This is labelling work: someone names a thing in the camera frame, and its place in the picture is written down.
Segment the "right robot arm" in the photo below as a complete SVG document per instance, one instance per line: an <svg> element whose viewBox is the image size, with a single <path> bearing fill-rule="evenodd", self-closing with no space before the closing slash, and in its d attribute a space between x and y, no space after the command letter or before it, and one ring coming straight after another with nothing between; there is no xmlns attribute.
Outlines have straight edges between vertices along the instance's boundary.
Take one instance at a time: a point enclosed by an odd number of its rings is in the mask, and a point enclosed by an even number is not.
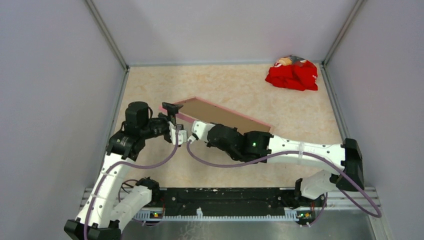
<svg viewBox="0 0 424 240"><path fill-rule="evenodd" d="M296 181L293 200L307 206L326 192L364 190L363 156L358 142L346 138L339 144L295 141L264 131L238 132L222 124L196 123L198 140L217 148L236 161L233 167L265 164L296 164L320 171Z"/></svg>

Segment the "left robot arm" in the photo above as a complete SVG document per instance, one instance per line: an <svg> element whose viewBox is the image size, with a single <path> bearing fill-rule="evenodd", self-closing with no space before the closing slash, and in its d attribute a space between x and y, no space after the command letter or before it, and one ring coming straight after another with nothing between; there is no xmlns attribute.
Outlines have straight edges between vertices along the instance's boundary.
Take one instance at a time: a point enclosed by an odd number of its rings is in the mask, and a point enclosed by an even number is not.
<svg viewBox="0 0 424 240"><path fill-rule="evenodd" d="M65 223L64 231L73 240L119 240L126 225L145 205L154 207L160 202L155 183L136 185L131 193L115 204L124 178L131 168L155 169L166 164L187 138L183 125L176 116L181 104L163 102L166 114L153 116L152 108L143 101L131 102L125 119L108 141L101 171L84 207L74 219ZM174 146L164 160L152 165L137 165L139 153L146 140L162 136Z"/></svg>

